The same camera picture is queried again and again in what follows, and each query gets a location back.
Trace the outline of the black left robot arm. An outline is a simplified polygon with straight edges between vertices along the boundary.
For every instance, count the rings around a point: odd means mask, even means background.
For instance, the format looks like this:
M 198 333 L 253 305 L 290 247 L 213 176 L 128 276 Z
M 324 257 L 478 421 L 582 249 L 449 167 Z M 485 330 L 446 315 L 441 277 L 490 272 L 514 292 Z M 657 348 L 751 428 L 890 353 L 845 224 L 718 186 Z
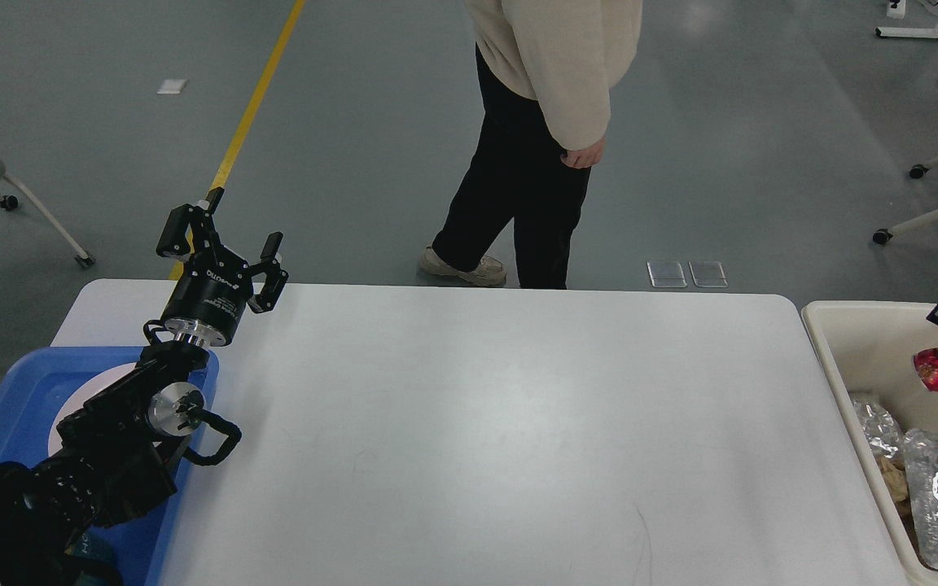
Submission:
M 182 461 L 218 465 L 237 448 L 237 424 L 209 411 L 190 382 L 209 349 L 232 342 L 246 308 L 269 312 L 289 274 L 269 234 L 255 264 L 230 250 L 213 225 L 224 188 L 171 211 L 157 255 L 182 264 L 166 308 L 142 328 L 133 370 L 57 424 L 62 448 L 26 466 L 0 462 L 0 585 L 74 585 L 82 576 L 122 582 L 107 563 L 71 554 L 91 527 L 147 516 L 178 490 Z

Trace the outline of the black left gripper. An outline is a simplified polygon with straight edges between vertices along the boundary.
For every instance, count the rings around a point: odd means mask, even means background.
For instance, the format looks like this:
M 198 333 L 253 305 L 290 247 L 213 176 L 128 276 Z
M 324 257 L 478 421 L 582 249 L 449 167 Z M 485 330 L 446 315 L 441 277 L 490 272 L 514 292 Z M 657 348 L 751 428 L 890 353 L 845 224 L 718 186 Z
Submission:
M 160 257 L 187 262 L 160 321 L 171 331 L 197 331 L 213 348 L 230 345 L 247 305 L 254 314 L 272 311 L 289 281 L 277 256 L 282 231 L 268 234 L 258 261 L 249 266 L 223 244 L 213 214 L 224 193 L 216 186 L 198 203 L 173 208 L 154 249 Z M 258 291 L 255 277 L 264 277 Z

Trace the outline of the person left hand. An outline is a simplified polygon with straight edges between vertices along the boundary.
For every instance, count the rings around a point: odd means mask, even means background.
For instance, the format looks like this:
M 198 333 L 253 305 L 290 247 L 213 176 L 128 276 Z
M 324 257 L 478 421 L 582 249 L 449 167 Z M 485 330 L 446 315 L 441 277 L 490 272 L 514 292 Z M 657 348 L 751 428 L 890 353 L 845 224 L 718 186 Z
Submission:
M 606 144 L 607 139 L 603 136 L 583 149 L 567 150 L 561 156 L 561 162 L 570 169 L 590 169 L 603 159 Z

